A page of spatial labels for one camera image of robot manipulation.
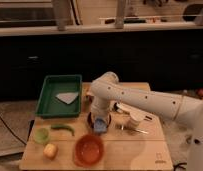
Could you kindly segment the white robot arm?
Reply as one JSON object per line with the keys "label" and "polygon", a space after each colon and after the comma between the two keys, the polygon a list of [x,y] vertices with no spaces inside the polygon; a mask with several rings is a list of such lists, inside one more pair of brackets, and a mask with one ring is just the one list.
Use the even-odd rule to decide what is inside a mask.
{"label": "white robot arm", "polygon": [[163,92],[128,88],[114,72],[93,80],[91,114],[103,120],[109,115],[112,100],[139,108],[159,117],[174,120],[193,129],[186,171],[203,171],[203,100]]}

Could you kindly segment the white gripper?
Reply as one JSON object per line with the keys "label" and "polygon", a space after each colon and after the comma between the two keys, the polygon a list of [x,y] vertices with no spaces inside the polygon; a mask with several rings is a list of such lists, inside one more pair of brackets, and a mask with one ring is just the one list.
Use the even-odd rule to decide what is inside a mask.
{"label": "white gripper", "polygon": [[94,98],[90,107],[94,116],[107,117],[110,115],[110,101],[102,98]]}

